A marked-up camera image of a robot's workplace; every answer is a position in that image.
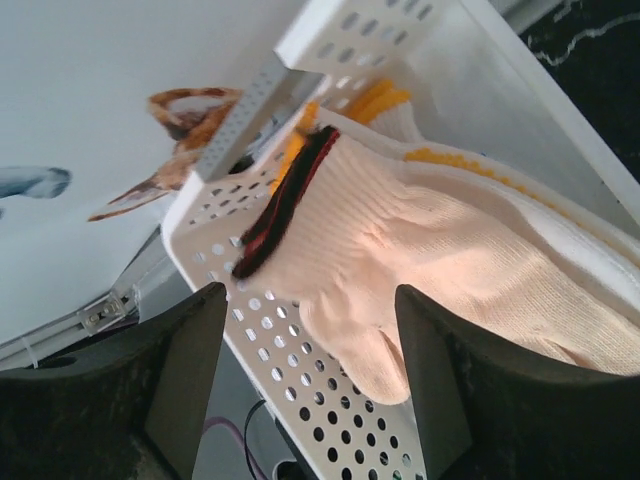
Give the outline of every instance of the white plastic basket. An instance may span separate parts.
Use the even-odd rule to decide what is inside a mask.
[[[289,68],[329,75],[322,101],[336,111],[391,77],[412,92],[427,138],[511,164],[640,234],[637,184],[486,0],[313,0],[275,51]],[[225,339],[319,478],[424,479],[411,407],[374,405],[294,305],[230,281],[286,133],[246,172],[193,174],[163,223],[165,246],[193,290],[227,286]]]

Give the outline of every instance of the black marble surface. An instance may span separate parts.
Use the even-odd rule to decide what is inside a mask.
[[[566,0],[521,38],[640,181],[640,0]]]

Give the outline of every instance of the laundry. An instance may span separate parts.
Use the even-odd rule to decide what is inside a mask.
[[[409,396],[400,284],[548,357],[640,373],[638,242],[519,172],[493,178],[490,159],[417,141],[417,128],[396,128],[410,111],[400,105],[371,128],[317,110],[340,137],[271,237],[277,247],[241,275],[249,286],[299,301],[309,334],[380,403]]]

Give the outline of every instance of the purple cable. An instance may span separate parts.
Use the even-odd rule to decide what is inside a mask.
[[[242,438],[242,433],[240,433],[240,430],[238,430],[238,427],[236,427],[233,424],[233,422],[228,418],[225,418],[225,417],[208,418],[204,422],[204,427],[202,428],[202,435],[207,433],[207,431],[211,427],[215,427],[217,425],[222,425],[227,430],[229,430],[229,433],[231,433],[231,436],[236,441],[236,444],[238,445],[238,447],[240,447],[240,449],[244,452],[244,438]],[[249,450],[249,461],[251,462],[251,466],[253,467],[253,470],[255,471],[256,476],[258,477],[258,480],[269,480],[267,476],[264,474],[264,472],[262,471],[262,469],[260,468],[260,466],[258,465],[258,462],[256,462],[256,459],[251,453],[251,450]]]

